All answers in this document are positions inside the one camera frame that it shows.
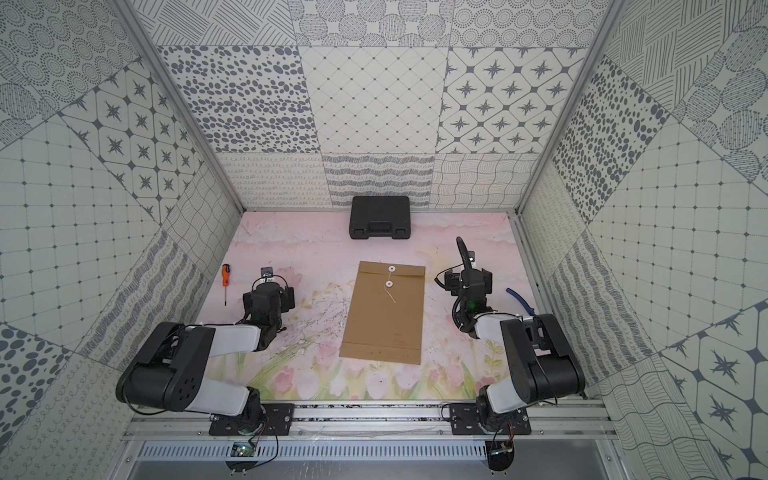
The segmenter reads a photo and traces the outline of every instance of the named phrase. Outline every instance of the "orange screwdriver handle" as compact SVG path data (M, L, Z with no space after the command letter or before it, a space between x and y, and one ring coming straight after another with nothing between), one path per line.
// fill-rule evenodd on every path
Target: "orange screwdriver handle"
M230 264L225 263L221 266L221 279L224 286L230 285Z

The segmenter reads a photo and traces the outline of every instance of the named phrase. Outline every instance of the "patterned tile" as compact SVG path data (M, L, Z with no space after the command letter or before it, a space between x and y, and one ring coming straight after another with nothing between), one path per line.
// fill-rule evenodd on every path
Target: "patterned tile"
M522 216L541 276L548 279L585 228L552 162L541 170Z
M352 205L356 195L407 195L411 208L429 206L434 156L323 155L334 207Z
M730 477L659 357L601 380L588 393L605 402L638 480Z
M289 0L298 45L452 45L454 0Z
M760 301L661 351L734 478L765 478L768 465L768 334L760 328L767 310Z
M768 195L768 8L755 2L674 115Z
M245 208L331 208L320 154L220 154Z
M657 351L588 231L582 232L547 283L587 384Z
M434 153L445 51L300 50L324 154Z
M768 198L671 118L589 230L669 346L768 296L767 221Z
M168 214L163 228L203 275L211 279L218 273L240 215L214 174L202 164L197 178L182 194L178 208Z
M287 0L132 0L156 45L295 45Z
M537 159L531 154L437 154L429 206L514 207Z
M607 0L458 0L452 34L465 47L588 47L607 4Z
M53 114L51 105L0 52L0 149Z
M203 161L141 59L110 75L60 115L158 223Z
M671 110L752 3L631 0L605 54Z
M114 396L122 372L77 354L59 372L0 452L3 478L90 480L107 471L133 416Z
M59 110L138 53L104 0L4 2L0 48Z
M161 56L217 152L318 151L295 48L164 47Z
M589 223L669 117L607 57L592 76L553 161Z
M165 230L154 236L77 352L125 369L158 323L190 323L211 277Z
M449 48L437 151L540 154L584 48Z
M159 226L58 116L0 169L2 318L74 348Z
M0 403L5 406L0 419L0 458L14 434L40 405L45 390L60 373L71 352L38 336L0 323L0 353L4 375Z

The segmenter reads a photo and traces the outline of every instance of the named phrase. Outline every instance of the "black cable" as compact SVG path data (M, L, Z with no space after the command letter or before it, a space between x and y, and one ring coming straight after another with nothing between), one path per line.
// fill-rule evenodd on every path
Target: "black cable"
M443 282L441 282L440 280L438 280L438 278L437 278L437 277L438 277L438 276L440 276L440 273L443 273L443 272L447 272L448 270L453 270L453 269L455 269L457 266L461 266L461 265L463 265L463 264L464 264L464 263L460 263L459 265L450 266L449 268L446 268L445 270L443 270L443 271L441 271L441 272L437 272L437 275L435 275L435 283L437 283L438 285L440 285L440 288L442 288L443 290L446 290L446 288L445 288L445 284L444 284Z

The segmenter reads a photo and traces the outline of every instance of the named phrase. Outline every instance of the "floral tablecloth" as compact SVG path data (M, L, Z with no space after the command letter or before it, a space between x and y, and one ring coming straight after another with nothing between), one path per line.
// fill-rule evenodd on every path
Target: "floral tablecloth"
M460 333L450 316L454 298L432 280L461 261L461 236L478 267L493 272L491 307L525 313L507 287L535 306L506 214L413 213L409 240L351 240L348 232L343 212L243 215L223 261L232 267L227 306L219 277L197 321L241 318L241 296L262 266L295 289L296 309L283 314L287 330L266 350L213 358L206 376L256 387L263 399L458 400L474 399L481 386L509 375L503 346ZM426 266L421 365L339 357L360 260Z

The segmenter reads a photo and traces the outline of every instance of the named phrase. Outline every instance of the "brown envelope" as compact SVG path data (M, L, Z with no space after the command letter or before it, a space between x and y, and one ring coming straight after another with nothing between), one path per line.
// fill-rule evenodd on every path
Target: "brown envelope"
M395 267L392 275L390 265ZM420 364L425 271L423 266L360 262L339 355Z

